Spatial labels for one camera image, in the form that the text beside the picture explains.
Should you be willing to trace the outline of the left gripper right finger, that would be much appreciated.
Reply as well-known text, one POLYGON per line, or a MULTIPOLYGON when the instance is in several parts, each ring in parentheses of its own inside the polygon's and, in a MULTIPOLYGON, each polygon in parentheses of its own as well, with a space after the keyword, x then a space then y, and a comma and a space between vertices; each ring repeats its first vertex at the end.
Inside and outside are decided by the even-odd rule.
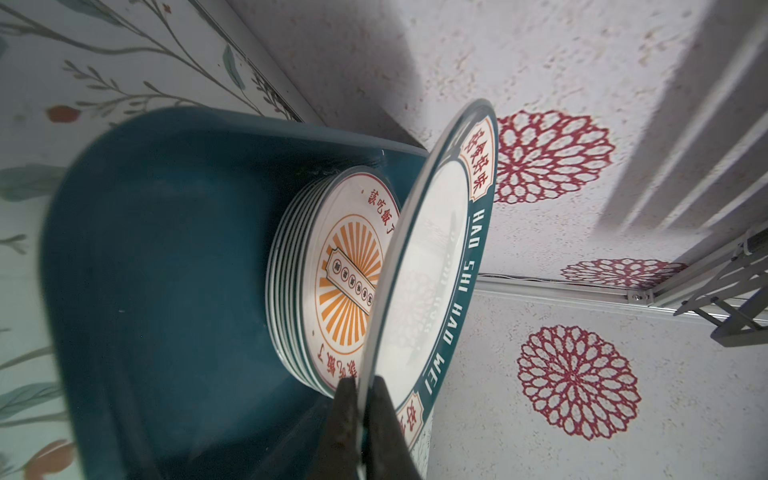
POLYGON ((363 460, 366 478, 419 480, 421 476, 405 443, 385 380, 376 376, 369 389, 363 460))

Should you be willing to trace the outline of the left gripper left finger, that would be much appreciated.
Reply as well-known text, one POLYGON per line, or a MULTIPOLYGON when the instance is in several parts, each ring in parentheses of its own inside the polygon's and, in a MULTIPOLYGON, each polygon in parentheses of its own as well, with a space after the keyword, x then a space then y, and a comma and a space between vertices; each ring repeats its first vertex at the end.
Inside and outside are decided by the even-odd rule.
POLYGON ((337 385, 307 479, 358 478, 357 425, 357 387, 355 380, 348 377, 341 379, 337 385))

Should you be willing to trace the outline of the green Hao Wei plate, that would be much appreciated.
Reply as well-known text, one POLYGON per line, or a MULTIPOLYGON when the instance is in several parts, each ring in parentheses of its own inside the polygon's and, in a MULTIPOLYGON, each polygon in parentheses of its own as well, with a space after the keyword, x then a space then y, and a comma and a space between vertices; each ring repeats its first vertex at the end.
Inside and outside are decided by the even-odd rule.
POLYGON ((410 188, 374 295, 359 380, 359 446, 372 429, 376 378, 387 386, 408 447, 429 419, 480 273, 498 151, 493 106, 473 100, 451 120, 410 188))

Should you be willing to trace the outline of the white flower-pattern plate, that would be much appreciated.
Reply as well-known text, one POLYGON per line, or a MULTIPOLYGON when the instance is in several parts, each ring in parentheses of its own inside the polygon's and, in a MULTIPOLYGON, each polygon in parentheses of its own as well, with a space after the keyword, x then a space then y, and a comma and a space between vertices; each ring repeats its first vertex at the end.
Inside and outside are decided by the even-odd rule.
POLYGON ((300 224, 306 218, 312 218, 312 208, 305 214, 304 203, 317 201, 330 183, 331 178, 326 177, 307 184, 289 203, 272 241, 265 290, 267 324, 278 358, 296 380, 323 395, 327 395, 326 388, 320 386, 309 370, 304 371, 302 363, 293 355, 288 331, 290 322, 294 319, 289 310, 295 281, 289 280, 287 275, 293 272, 293 262, 297 258, 295 247, 289 239, 289 235, 294 231, 294 216, 299 216, 300 224))

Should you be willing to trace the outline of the orange sunburst plate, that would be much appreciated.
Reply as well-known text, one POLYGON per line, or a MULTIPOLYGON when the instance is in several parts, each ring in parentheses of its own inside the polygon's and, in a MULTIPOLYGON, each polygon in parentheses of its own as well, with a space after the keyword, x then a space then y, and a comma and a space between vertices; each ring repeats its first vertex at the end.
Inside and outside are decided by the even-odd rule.
POLYGON ((383 178, 362 167, 332 178, 315 203, 299 293, 303 351, 315 388, 357 379, 383 264, 400 216, 383 178))

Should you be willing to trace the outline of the teal plastic bin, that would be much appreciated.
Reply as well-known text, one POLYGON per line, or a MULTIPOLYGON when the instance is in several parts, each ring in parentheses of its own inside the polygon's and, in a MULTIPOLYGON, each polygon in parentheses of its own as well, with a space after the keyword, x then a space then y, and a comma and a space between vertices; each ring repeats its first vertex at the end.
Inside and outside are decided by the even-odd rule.
POLYGON ((201 107, 100 136, 68 170, 40 282, 90 479, 302 479, 331 400, 282 365, 270 247, 310 182, 365 165, 404 200, 424 149, 201 107))

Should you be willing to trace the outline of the grey wall shelf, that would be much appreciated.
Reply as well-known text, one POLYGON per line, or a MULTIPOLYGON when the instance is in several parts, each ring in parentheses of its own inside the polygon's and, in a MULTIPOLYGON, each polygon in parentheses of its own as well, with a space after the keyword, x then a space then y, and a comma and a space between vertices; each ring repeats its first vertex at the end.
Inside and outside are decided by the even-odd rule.
POLYGON ((715 326, 710 338, 726 348, 765 345, 767 230, 748 232, 729 261, 675 311, 694 313, 715 326))

